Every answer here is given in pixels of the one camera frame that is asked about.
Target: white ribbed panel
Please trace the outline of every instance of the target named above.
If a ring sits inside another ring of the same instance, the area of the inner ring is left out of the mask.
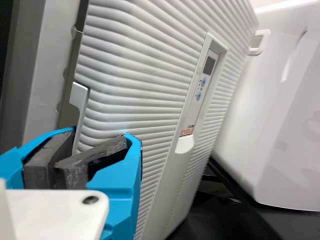
[[[180,195],[202,172],[256,24],[243,0],[90,0],[75,71],[76,81],[90,88],[78,151],[125,132],[142,140],[135,239],[153,207],[207,32],[224,40],[229,55],[199,138],[205,148],[196,143]],[[193,185],[189,202],[198,183]]]

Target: white plastic casing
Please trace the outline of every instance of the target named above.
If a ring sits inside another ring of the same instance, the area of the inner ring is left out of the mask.
[[[320,211],[320,4],[257,10],[269,29],[250,56],[212,152],[259,203]]]

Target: black floor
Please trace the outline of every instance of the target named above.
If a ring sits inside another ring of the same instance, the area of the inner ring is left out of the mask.
[[[261,240],[265,236],[241,203],[197,192],[187,218],[167,240]]]

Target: red label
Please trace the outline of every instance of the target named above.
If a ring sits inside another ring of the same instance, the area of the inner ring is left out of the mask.
[[[183,130],[181,131],[180,137],[181,137],[181,136],[185,136],[185,135],[190,135],[190,134],[192,134],[193,132],[194,132],[194,128],[193,128],[193,127],[192,127],[192,128],[183,129]]]

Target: white wall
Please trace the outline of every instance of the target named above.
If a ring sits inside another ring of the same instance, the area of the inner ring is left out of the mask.
[[[275,3],[284,2],[284,1],[286,0],[250,0],[254,9],[261,8],[269,4],[275,4]]]

